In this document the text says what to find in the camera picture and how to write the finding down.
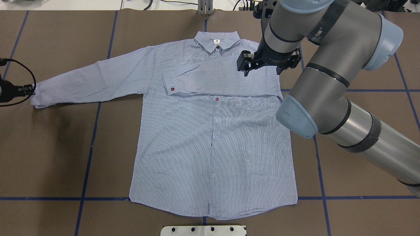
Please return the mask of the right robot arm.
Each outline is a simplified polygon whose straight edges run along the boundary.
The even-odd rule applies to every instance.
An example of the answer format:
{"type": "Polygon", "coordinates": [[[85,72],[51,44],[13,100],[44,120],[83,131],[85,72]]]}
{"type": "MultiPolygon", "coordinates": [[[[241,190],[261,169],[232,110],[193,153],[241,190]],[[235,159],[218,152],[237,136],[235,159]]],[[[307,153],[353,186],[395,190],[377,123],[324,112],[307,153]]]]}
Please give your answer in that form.
{"type": "Polygon", "coordinates": [[[304,138],[320,133],[366,159],[419,196],[419,145],[344,94],[362,70],[381,67],[399,48],[403,31],[351,0],[263,0],[254,8],[262,39],[254,53],[241,52],[245,76],[264,66],[277,74],[295,68],[304,39],[318,46],[276,119],[304,138]]]}

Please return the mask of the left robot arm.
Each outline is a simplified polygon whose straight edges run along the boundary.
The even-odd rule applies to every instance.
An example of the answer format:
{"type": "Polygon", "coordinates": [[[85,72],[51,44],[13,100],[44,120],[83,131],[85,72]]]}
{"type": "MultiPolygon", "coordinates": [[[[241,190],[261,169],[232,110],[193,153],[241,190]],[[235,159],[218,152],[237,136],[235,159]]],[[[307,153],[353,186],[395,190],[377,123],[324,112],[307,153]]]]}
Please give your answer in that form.
{"type": "Polygon", "coordinates": [[[16,106],[18,104],[24,103],[27,101],[31,96],[35,95],[36,89],[36,77],[31,73],[33,84],[24,85],[24,86],[16,86],[13,83],[9,82],[8,80],[1,79],[1,95],[0,95],[0,102],[1,107],[10,107],[16,106]],[[24,97],[23,100],[8,104],[8,102],[12,101],[14,98],[24,97]]]}

